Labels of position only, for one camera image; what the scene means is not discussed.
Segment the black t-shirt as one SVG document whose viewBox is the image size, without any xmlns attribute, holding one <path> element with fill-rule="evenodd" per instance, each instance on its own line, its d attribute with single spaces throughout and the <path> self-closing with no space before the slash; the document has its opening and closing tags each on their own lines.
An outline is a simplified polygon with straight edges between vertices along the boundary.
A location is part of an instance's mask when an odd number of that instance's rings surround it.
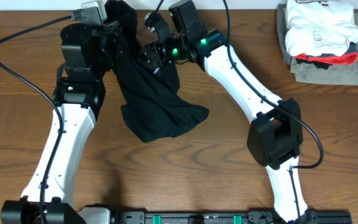
<svg viewBox="0 0 358 224">
<path fill-rule="evenodd" d="M 142 141 L 175 138 L 191 131 L 209 115 L 209 109 L 192 105 L 178 96 L 180 81 L 174 64 L 154 73 L 141 59 L 136 10 L 124 1 L 107 1 L 108 21 L 122 27 L 123 57 L 113 62 L 126 104 L 121 106 L 127 127 Z"/>
</svg>

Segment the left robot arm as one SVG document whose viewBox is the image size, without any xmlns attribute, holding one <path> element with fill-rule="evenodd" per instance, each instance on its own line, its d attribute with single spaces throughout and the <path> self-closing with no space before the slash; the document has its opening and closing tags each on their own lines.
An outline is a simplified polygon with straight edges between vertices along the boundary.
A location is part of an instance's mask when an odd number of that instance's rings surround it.
<svg viewBox="0 0 358 224">
<path fill-rule="evenodd" d="M 103 76 L 120 52 L 118 22 L 81 22 L 61 31 L 65 61 L 49 102 L 51 129 L 39 164 L 19 200 L 7 200 L 3 223 L 118 223 L 104 205 L 73 208 L 73 191 L 85 143 L 103 105 Z"/>
</svg>

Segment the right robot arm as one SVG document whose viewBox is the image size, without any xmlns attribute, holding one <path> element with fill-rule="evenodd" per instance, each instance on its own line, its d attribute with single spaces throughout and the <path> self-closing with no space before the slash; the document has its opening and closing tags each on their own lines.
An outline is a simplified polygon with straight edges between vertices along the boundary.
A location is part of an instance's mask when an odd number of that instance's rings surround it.
<svg viewBox="0 0 358 224">
<path fill-rule="evenodd" d="M 193 1 L 179 1 L 168 9 L 177 34 L 158 10 L 143 20 L 157 40 L 146 46 L 147 65 L 160 72 L 176 60 L 196 63 L 231 95 L 249 120 L 247 148 L 266 168 L 274 196 L 274 210 L 285 223 L 304 223 L 308 206 L 298 177 L 303 124 L 298 103 L 282 100 L 261 84 L 238 59 L 228 36 L 207 30 Z"/>
</svg>

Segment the red and black folded garment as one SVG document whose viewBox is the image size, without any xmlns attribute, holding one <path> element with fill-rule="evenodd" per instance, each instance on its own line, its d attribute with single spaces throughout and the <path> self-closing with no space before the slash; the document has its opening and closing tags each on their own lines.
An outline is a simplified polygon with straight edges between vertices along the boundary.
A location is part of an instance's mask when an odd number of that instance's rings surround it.
<svg viewBox="0 0 358 224">
<path fill-rule="evenodd" d="M 332 65 L 352 65 L 358 59 L 358 51 L 355 43 L 351 42 L 347 51 L 341 55 L 322 54 L 319 56 L 311 56 L 300 54 L 295 56 L 297 63 L 313 64 L 317 68 L 327 70 Z"/>
</svg>

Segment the white folded garment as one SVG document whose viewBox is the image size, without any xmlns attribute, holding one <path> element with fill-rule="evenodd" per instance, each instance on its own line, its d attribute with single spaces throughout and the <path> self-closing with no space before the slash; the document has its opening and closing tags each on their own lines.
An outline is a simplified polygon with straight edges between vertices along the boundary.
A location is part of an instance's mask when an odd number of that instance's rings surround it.
<svg viewBox="0 0 358 224">
<path fill-rule="evenodd" d="M 354 8 L 339 1 L 288 0 L 285 46 L 291 56 L 301 54 L 342 56 L 358 42 Z"/>
</svg>

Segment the grey folded garment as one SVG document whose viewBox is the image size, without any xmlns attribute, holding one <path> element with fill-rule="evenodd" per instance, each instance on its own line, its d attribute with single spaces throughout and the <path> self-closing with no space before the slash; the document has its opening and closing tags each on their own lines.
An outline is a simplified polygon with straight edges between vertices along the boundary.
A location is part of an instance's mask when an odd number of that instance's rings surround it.
<svg viewBox="0 0 358 224">
<path fill-rule="evenodd" d="M 358 86 L 358 59 L 351 65 L 315 65 L 310 62 L 301 63 L 290 56 L 285 47 L 285 35 L 288 31 L 285 22 L 286 5 L 277 6 L 276 22 L 280 51 L 283 61 L 290 66 L 295 80 L 302 83 L 320 85 L 355 85 Z"/>
</svg>

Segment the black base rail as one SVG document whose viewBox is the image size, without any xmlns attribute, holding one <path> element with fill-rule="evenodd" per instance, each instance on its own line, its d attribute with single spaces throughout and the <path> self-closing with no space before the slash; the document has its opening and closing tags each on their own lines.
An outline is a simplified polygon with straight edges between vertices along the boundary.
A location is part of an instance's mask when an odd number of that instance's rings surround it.
<svg viewBox="0 0 358 224">
<path fill-rule="evenodd" d="M 80 210 L 86 224 L 274 224 L 285 223 L 274 211 L 251 210 L 241 213 L 169 213 L 117 211 L 111 207 L 92 206 Z M 307 211 L 295 220 L 304 224 L 352 224 L 349 212 Z"/>
</svg>

